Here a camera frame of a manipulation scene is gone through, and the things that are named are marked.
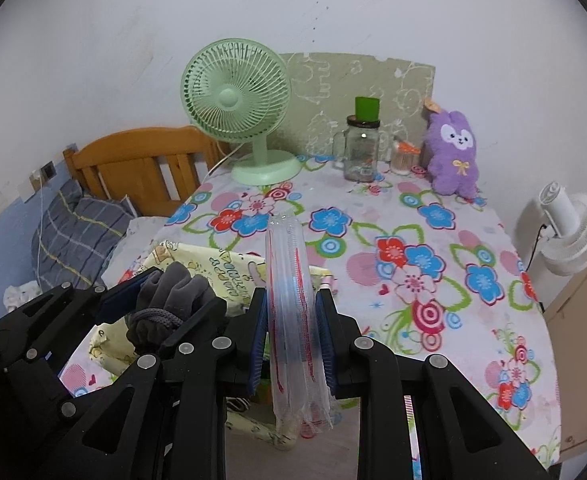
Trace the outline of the yellow cartoon storage box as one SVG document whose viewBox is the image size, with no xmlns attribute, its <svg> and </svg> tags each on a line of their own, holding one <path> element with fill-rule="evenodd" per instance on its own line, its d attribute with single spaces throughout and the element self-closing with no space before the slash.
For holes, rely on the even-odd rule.
<svg viewBox="0 0 587 480">
<path fill-rule="evenodd" d="M 207 330 L 221 332 L 231 318 L 242 315 L 249 307 L 250 295 L 254 288 L 263 284 L 264 259 L 259 256 L 237 254 L 237 252 L 223 253 L 223 269 L 238 268 L 241 283 L 246 285 L 245 292 L 236 294 L 224 286 L 226 282 L 224 274 L 215 271 L 213 263 L 208 261 L 215 255 L 214 249 L 174 244 L 164 240 L 153 249 L 145 262 L 139 263 L 135 269 L 127 270 L 118 283 L 105 276 L 102 279 L 104 284 L 107 284 L 110 292 L 115 294 L 115 300 L 106 306 L 120 312 L 121 318 L 112 324 L 102 323 L 89 334 L 87 351 L 92 362 L 112 375 L 120 376 L 135 361 L 137 354 L 134 345 L 126 337 L 128 322 L 125 317 L 136 309 L 141 287 L 147 282 L 149 276 L 153 272 L 166 269 L 174 262 L 185 264 L 191 275 L 205 275 L 218 296 L 215 308 L 208 313 L 199 315 L 197 313 L 199 307 L 191 307 L 188 321 L 196 327 L 198 335 L 203 335 Z M 250 408 L 251 402 L 248 399 L 229 398 L 227 428 L 236 434 L 251 434 L 258 440 L 272 443 L 280 450 L 293 448 L 299 437 L 313 438 L 316 434 L 333 428 L 341 419 L 338 404 L 331 401 L 327 415 L 316 413 L 311 422 L 303 420 L 299 428 L 290 427 L 280 434 L 275 425 L 255 419 L 250 413 Z"/>
</svg>

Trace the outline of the green cup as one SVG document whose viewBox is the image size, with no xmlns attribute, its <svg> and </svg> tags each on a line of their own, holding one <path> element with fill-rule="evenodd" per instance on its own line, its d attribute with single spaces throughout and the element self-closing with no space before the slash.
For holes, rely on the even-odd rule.
<svg viewBox="0 0 587 480">
<path fill-rule="evenodd" d="M 356 96 L 355 117 L 359 122 L 378 122 L 380 100 L 373 96 Z"/>
</svg>

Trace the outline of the grey plaid pillow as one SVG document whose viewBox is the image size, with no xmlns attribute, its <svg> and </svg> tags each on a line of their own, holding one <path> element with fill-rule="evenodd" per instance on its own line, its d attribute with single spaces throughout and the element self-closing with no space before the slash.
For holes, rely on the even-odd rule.
<svg viewBox="0 0 587 480">
<path fill-rule="evenodd" d="M 44 209 L 32 239 L 40 288 L 48 292 L 64 283 L 76 289 L 100 286 L 101 274 L 133 219 L 126 200 L 100 200 L 77 181 L 67 180 Z"/>
</svg>

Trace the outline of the purple plush bunny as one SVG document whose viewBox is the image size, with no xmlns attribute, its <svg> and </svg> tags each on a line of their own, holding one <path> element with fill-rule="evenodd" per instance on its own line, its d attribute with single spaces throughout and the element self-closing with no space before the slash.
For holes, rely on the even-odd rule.
<svg viewBox="0 0 587 480">
<path fill-rule="evenodd" d="M 479 179 L 477 141 L 467 117 L 459 110 L 448 112 L 430 98 L 423 105 L 429 113 L 423 141 L 433 191 L 474 200 Z"/>
</svg>

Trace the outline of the crumpled white cloth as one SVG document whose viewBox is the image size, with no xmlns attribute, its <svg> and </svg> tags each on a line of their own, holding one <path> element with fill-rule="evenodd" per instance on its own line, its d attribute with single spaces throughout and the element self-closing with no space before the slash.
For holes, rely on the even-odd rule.
<svg viewBox="0 0 587 480">
<path fill-rule="evenodd" d="M 42 293 L 42 289 L 36 281 L 29 281 L 19 286 L 8 286 L 5 289 L 2 301 L 8 312 L 22 307 Z"/>
</svg>

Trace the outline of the beige door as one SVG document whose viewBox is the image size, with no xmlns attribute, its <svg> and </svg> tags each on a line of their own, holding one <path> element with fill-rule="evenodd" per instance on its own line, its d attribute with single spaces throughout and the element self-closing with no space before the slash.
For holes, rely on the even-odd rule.
<svg viewBox="0 0 587 480">
<path fill-rule="evenodd" d="M 571 278 L 544 314 L 557 368 L 560 458 L 587 451 L 587 269 Z"/>
</svg>

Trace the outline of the clear plastic cup sleeve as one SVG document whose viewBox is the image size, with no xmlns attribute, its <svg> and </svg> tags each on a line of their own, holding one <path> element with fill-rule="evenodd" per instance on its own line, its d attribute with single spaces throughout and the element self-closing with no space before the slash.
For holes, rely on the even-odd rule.
<svg viewBox="0 0 587 480">
<path fill-rule="evenodd" d="M 276 214 L 266 233 L 267 333 L 272 407 L 283 436 L 311 438 L 333 428 L 335 399 L 327 385 L 315 278 L 302 224 Z"/>
</svg>

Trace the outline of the floral tablecloth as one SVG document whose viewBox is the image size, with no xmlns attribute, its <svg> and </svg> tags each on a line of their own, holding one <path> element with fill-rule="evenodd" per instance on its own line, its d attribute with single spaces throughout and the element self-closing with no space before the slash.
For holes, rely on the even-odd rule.
<svg viewBox="0 0 587 480">
<path fill-rule="evenodd" d="M 315 281 L 364 335 L 452 359 L 544 466 L 557 462 L 554 352 L 525 265 L 484 198 L 438 196 L 421 169 L 352 183 L 328 157 L 304 157 L 295 178 L 266 186 L 219 169 L 155 226 L 126 230 L 102 281 L 179 261 L 237 307 L 265 281 L 267 225 L 284 212 L 301 223 Z"/>
</svg>

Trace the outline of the cotton swab container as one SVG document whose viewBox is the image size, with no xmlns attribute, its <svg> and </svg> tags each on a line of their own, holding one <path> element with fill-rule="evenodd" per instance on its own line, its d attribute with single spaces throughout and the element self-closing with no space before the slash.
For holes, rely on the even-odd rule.
<svg viewBox="0 0 587 480">
<path fill-rule="evenodd" d="M 420 159 L 421 150 L 418 146 L 407 141 L 394 141 L 390 168 L 394 174 L 407 176 L 412 172 Z"/>
</svg>

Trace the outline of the grey drawstring pouch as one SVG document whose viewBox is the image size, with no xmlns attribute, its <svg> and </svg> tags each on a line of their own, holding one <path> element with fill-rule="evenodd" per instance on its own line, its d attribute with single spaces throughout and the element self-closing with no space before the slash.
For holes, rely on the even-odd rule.
<svg viewBox="0 0 587 480">
<path fill-rule="evenodd" d="M 164 341 L 215 298 L 208 280 L 174 261 L 142 284 L 136 307 L 125 317 L 126 337 L 136 352 L 156 353 Z"/>
</svg>

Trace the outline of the white standing fan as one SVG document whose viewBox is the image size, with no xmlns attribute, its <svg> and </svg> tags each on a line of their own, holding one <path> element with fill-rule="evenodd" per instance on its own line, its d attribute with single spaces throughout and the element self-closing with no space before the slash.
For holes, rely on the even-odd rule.
<svg viewBox="0 0 587 480">
<path fill-rule="evenodd" d="M 587 268 L 587 193 L 570 194 L 557 181 L 545 185 L 537 204 L 546 222 L 537 231 L 525 272 L 540 255 L 552 274 L 571 276 Z"/>
</svg>

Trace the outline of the wooden bed headboard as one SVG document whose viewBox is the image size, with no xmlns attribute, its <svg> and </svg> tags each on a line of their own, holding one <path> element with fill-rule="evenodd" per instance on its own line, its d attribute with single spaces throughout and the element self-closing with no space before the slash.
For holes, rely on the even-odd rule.
<svg viewBox="0 0 587 480">
<path fill-rule="evenodd" d="M 82 189 L 102 200 L 127 197 L 145 217 L 168 217 L 196 192 L 196 157 L 212 169 L 220 147 L 198 128 L 149 127 L 111 133 L 63 158 Z"/>
</svg>

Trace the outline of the wall power outlet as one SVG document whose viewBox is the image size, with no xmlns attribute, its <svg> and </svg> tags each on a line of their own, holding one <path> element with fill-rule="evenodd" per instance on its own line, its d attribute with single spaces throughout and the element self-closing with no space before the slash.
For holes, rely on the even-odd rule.
<svg viewBox="0 0 587 480">
<path fill-rule="evenodd" d="M 56 166 L 54 166 L 54 162 L 52 160 L 50 162 L 46 162 L 44 166 L 39 168 L 40 182 L 43 184 L 54 178 L 56 174 Z"/>
</svg>

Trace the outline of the green patterned board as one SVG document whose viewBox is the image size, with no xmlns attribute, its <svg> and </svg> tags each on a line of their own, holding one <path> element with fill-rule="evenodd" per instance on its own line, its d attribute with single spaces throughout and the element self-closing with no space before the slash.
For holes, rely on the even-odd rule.
<svg viewBox="0 0 587 480">
<path fill-rule="evenodd" d="M 379 101 L 380 158 L 393 140 L 423 143 L 435 66 L 351 53 L 284 53 L 291 96 L 287 115 L 268 136 L 270 148 L 297 155 L 333 154 L 333 137 L 348 127 L 358 96 Z"/>
</svg>

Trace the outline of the green desk fan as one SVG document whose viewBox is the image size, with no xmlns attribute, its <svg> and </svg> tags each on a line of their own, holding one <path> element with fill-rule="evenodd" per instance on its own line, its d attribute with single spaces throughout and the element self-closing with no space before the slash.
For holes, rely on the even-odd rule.
<svg viewBox="0 0 587 480">
<path fill-rule="evenodd" d="M 231 177 L 244 185 L 277 184 L 301 171 L 297 156 L 267 147 L 287 115 L 290 94 L 284 60 L 250 39 L 208 44 L 180 81 L 182 106 L 195 126 L 216 141 L 251 146 L 231 167 Z"/>
</svg>

